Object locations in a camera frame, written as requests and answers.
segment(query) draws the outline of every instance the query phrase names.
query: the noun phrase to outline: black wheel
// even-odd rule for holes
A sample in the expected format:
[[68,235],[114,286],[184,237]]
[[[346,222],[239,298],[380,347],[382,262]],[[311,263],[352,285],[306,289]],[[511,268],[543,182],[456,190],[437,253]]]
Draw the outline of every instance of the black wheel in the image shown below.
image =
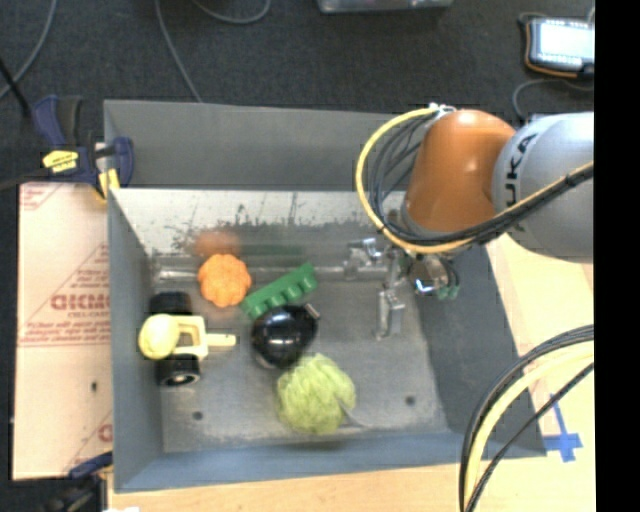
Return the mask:
[[156,361],[155,373],[159,386],[184,386],[200,378],[200,363],[194,355],[177,354]]
[[184,292],[161,292],[151,297],[149,301],[149,314],[157,315],[168,313],[170,315],[191,315],[191,297]]

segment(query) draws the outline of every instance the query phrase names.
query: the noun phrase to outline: yellow cable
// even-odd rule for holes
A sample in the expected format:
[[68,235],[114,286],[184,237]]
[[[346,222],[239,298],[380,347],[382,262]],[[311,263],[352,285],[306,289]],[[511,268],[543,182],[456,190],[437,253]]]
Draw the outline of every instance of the yellow cable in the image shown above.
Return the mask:
[[520,379],[515,381],[500,397],[499,400],[491,407],[489,413],[482,422],[482,426],[478,429],[478,433],[473,442],[472,448],[469,452],[469,461],[467,465],[467,474],[464,483],[465,494],[465,506],[473,489],[477,483],[477,474],[480,461],[482,458],[482,452],[486,445],[491,432],[495,428],[496,424],[511,405],[511,403],[533,382],[539,380],[542,376],[550,372],[551,370],[562,366],[566,363],[581,361],[583,359],[593,359],[594,347],[593,345],[580,346],[572,349],[571,352],[558,356],[550,361],[546,361],[544,364],[534,368],[527,372]]
[[[365,162],[367,161],[367,158],[369,156],[369,153],[371,152],[373,147],[376,145],[378,140],[380,140],[380,138],[385,133],[387,133],[389,130],[395,128],[399,124],[402,124],[402,123],[404,123],[404,122],[406,122],[406,121],[408,121],[410,119],[413,119],[415,117],[421,117],[421,116],[429,116],[429,115],[434,114],[438,110],[440,110],[440,107],[421,108],[421,109],[417,109],[417,110],[412,110],[410,112],[406,112],[405,114],[402,114],[400,116],[394,117],[393,119],[390,119],[389,121],[384,123],[380,128],[378,128],[373,133],[373,135],[369,138],[369,140],[367,140],[365,145],[362,147],[362,151],[360,152],[360,156],[359,156],[358,162],[356,164],[356,171],[355,171],[356,192],[358,193],[358,198],[360,199],[360,203],[362,204],[362,207],[364,208],[367,216],[374,223],[374,225],[376,226],[378,231],[380,231],[385,237],[387,237],[391,242],[396,244],[398,247],[403,248],[405,251],[407,251],[409,253],[434,254],[434,253],[450,252],[450,251],[453,251],[454,249],[458,249],[458,248],[463,247],[465,245],[470,245],[471,243],[473,243],[474,239],[473,238],[465,238],[465,239],[456,240],[456,241],[453,241],[453,242],[442,243],[442,244],[432,245],[432,246],[425,246],[425,245],[419,245],[419,244],[414,244],[414,243],[411,243],[411,242],[407,242],[406,240],[403,240],[402,238],[398,237],[397,235],[395,235],[394,233],[389,231],[389,229],[387,229],[387,227],[384,225],[384,222],[382,222],[382,220],[376,215],[376,213],[373,211],[373,208],[371,208],[371,205],[369,204],[369,200],[367,199],[367,194],[366,194],[366,192],[364,190],[364,180],[363,180],[363,177],[364,177],[364,166],[365,166]],[[593,164],[593,161],[591,161],[591,162],[589,162],[589,163],[587,163],[587,164],[585,164],[585,165],[583,165],[581,167],[578,167],[578,168],[572,170],[571,172],[567,173],[566,176],[562,176],[561,178],[557,179],[553,183],[551,183],[551,184],[547,185],[546,187],[538,190],[537,192],[531,194],[529,197],[527,197],[527,198],[515,203],[514,205],[510,206],[509,208],[503,210],[501,213],[499,213],[498,215],[496,215],[494,217],[494,220],[495,219],[499,219],[501,217],[504,217],[506,215],[509,215],[514,209],[522,206],[524,203],[534,201],[540,195],[542,195],[545,192],[547,192],[548,189],[550,189],[550,188],[558,185],[559,183],[565,181],[565,179],[567,179],[567,177],[573,177],[574,175],[582,172],[584,169],[586,169],[587,167],[591,166],[592,164]]]

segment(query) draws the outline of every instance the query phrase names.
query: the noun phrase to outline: green toy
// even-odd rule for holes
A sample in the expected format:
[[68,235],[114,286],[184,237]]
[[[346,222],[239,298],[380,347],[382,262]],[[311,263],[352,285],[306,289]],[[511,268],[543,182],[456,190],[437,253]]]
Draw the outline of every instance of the green toy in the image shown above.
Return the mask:
[[240,303],[240,308],[252,320],[255,320],[270,309],[293,302],[317,287],[318,281],[315,278],[315,269],[311,263],[305,263],[272,283],[247,295]]

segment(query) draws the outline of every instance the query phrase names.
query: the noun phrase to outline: blue clamp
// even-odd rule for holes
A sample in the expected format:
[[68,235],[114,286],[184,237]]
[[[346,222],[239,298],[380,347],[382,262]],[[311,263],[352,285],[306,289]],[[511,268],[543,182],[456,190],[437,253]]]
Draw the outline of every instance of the blue clamp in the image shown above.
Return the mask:
[[113,453],[107,452],[76,466],[67,475],[67,479],[73,482],[73,485],[65,486],[37,510],[40,512],[104,510],[108,504],[107,483],[100,472],[112,464]]
[[[63,171],[49,170],[48,179],[88,183],[106,197],[108,183],[116,180],[118,186],[127,186],[131,181],[134,168],[133,143],[128,137],[115,137],[107,147],[98,151],[79,145],[77,124],[81,101],[81,98],[75,96],[47,96],[33,106],[33,123],[38,134],[52,150],[67,150],[77,154],[77,158]],[[96,162],[101,158],[111,159],[108,171],[97,167]]]

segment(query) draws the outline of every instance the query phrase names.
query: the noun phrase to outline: black wire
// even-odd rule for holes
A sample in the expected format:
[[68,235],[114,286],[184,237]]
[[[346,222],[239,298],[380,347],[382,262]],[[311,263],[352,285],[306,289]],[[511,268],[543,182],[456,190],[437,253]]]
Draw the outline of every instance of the black wire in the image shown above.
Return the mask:
[[[200,10],[202,10],[212,18],[215,18],[219,21],[222,21],[224,23],[229,23],[232,25],[249,25],[251,23],[260,21],[262,18],[266,16],[266,14],[269,12],[269,9],[271,8],[271,0],[267,0],[263,9],[257,15],[252,16],[250,18],[231,18],[207,9],[196,0],[191,0],[191,1],[195,6],[197,6]],[[164,18],[162,16],[162,10],[160,9],[160,0],[154,0],[154,6],[156,11],[156,17],[158,18],[158,25],[160,26],[160,31],[162,32],[164,40],[167,43],[167,47],[171,52],[171,56],[173,57],[173,60],[176,63],[176,66],[178,66],[178,70],[180,71],[182,78],[187,83],[187,86],[189,87],[189,90],[191,91],[191,94],[196,99],[196,101],[198,101],[198,103],[203,103],[202,97],[198,93],[198,90],[196,89],[195,85],[193,85],[193,82],[191,81],[191,78],[189,77],[189,74],[187,73],[187,70],[184,67],[184,63],[182,62],[182,59],[180,59],[180,56],[178,55],[178,52],[173,44],[173,41],[171,40],[169,31],[165,26]]]
[[388,176],[401,161],[395,159],[393,163],[389,163],[394,151],[396,151],[397,147],[403,142],[403,137],[406,137],[406,151],[406,146],[408,146],[415,130],[430,117],[432,116],[420,117],[404,124],[391,134],[387,143],[380,148],[379,153],[374,159],[370,180],[368,182],[369,201],[372,205],[375,205],[376,209],[381,209],[381,192],[384,178]]
[[[40,50],[44,46],[44,43],[49,35],[49,31],[51,30],[51,25],[53,23],[53,18],[58,7],[58,0],[51,0],[51,5],[49,6],[49,13],[47,14],[47,20],[45,21],[44,28],[42,29],[42,33],[40,34],[40,38],[36,43],[36,46],[31,51],[31,54],[27,58],[27,61],[22,65],[22,67],[18,70],[18,72],[12,77],[13,81],[17,84],[25,73],[29,70],[31,65],[35,62],[40,54]],[[2,90],[0,90],[0,100],[4,98],[9,91],[11,90],[11,86],[7,85]]]
[[269,9],[271,9],[271,0],[266,0],[264,6],[260,10],[260,12],[258,12],[258,14],[255,14],[254,16],[250,16],[248,18],[233,18],[231,16],[225,16],[218,12],[212,11],[211,9],[207,9],[197,0],[191,0],[191,3],[212,18],[224,23],[229,23],[231,25],[249,25],[251,23],[256,23],[257,21],[260,21],[262,18],[264,18],[269,12]]
[[511,94],[511,106],[513,107],[513,110],[515,111],[520,121],[525,122],[529,117],[529,116],[526,116],[520,109],[519,100],[518,100],[520,93],[523,90],[534,85],[551,84],[551,83],[561,83],[571,89],[576,89],[578,91],[584,91],[584,92],[591,92],[594,90],[593,85],[588,87],[581,87],[579,85],[572,84],[571,82],[563,78],[536,78],[534,80],[529,80],[528,82],[523,82],[518,87],[516,87],[513,93]]
[[547,15],[541,12],[521,12],[518,15],[518,23],[525,25],[534,18],[546,18]]
[[376,190],[375,190],[375,211],[378,215],[378,217],[380,217],[380,220],[382,220],[383,223],[387,223],[390,225],[394,225],[393,221],[391,221],[390,219],[388,219],[387,214],[384,211],[383,208],[383,203],[385,201],[385,199],[387,199],[387,197],[389,197],[389,195],[391,194],[391,192],[393,192],[399,185],[400,183],[402,183],[402,181],[411,173],[411,171],[413,170],[413,165],[416,159],[416,150],[420,147],[421,142],[417,142],[415,143],[411,148],[405,149],[402,153],[400,153],[399,155],[397,155],[397,157],[394,159],[393,163],[390,164],[390,167],[388,169],[389,174],[393,171],[396,170],[396,168],[408,157],[408,156],[412,156],[411,161],[409,161],[405,167],[405,169],[397,176],[397,178],[393,181],[393,183],[388,187],[388,189],[385,191],[383,188],[383,183],[382,180],[378,182],[377,186],[376,186]]
[[[383,162],[380,164],[380,167],[385,169],[385,171],[384,171],[383,178],[377,182],[377,187],[375,190],[376,192],[375,204],[376,204],[377,211],[380,212],[382,217],[384,217],[384,210],[382,207],[383,201],[388,197],[391,191],[395,190],[395,188],[402,182],[402,180],[409,174],[409,172],[411,172],[411,169],[413,167],[413,161],[415,160],[416,152],[420,147],[420,144],[422,141],[413,144],[411,147],[409,146],[409,143],[411,142],[411,139],[415,136],[415,133],[418,130],[418,128],[420,128],[421,126],[424,126],[425,121],[426,121],[425,119],[417,119],[408,123],[406,125],[406,134],[402,131],[399,131],[396,134],[397,141],[393,144],[394,147],[392,148],[391,157],[389,157],[387,162]],[[397,146],[399,146],[402,143],[403,136],[406,138],[404,143],[404,148],[402,149],[402,151],[397,151]],[[400,176],[393,182],[393,184],[389,186],[387,192],[384,192],[383,191],[384,178],[388,178],[391,175],[391,173],[394,172],[395,169],[407,158],[407,156],[413,156],[413,159],[410,165],[400,174]]]
[[511,381],[532,361],[562,348],[570,347],[578,343],[589,342],[594,339],[594,326],[587,325],[562,333],[550,340],[538,345],[527,354],[519,358],[499,375],[487,388],[483,398],[478,402],[471,415],[467,431],[462,442],[462,452],[460,455],[460,472],[458,480],[458,499],[460,510],[464,510],[464,487],[469,455],[479,426],[486,417],[487,412],[500,397]]
[[16,84],[15,80],[11,76],[11,72],[5,66],[4,61],[2,60],[2,56],[0,56],[0,74],[5,78],[7,84],[9,84],[9,88],[13,92],[14,96],[20,103],[20,108],[22,109],[22,114],[24,117],[29,117],[31,115],[31,107],[29,106],[29,102],[20,91],[18,84]]
[[539,420],[542,416],[544,416],[554,404],[560,401],[564,396],[569,393],[576,385],[578,385],[583,379],[587,377],[595,368],[595,364],[591,363],[583,368],[580,372],[578,372],[569,382],[567,382],[555,395],[553,395],[545,404],[529,418],[518,430],[518,432],[513,435],[504,446],[496,453],[493,457],[487,468],[482,473],[482,476],[478,480],[478,484],[474,487],[471,496],[469,497],[469,501],[467,503],[464,512],[473,512],[478,504],[480,496],[484,491],[487,483],[489,482],[489,478],[493,475],[498,463],[504,458],[507,451],[511,447],[511,445],[522,435],[522,433],[533,424],[535,421]]
[[415,243],[419,245],[437,245],[440,243],[455,242],[466,238],[471,238],[476,243],[486,243],[489,240],[501,235],[507,229],[517,224],[525,217],[536,212],[559,195],[575,187],[582,181],[586,181],[587,179],[592,178],[593,173],[594,166],[593,163],[591,163],[587,166],[584,166],[584,169],[579,172],[573,180],[564,180],[558,184],[555,184],[543,194],[537,196],[531,202],[526,202],[526,200],[520,201],[520,203],[516,204],[515,208],[513,208],[513,210],[509,211],[508,213],[499,214],[493,219],[472,226],[471,228],[463,229],[438,237],[433,237],[430,239],[419,239],[415,235],[405,232],[406,235],[410,235],[408,236],[407,240],[415,239]]

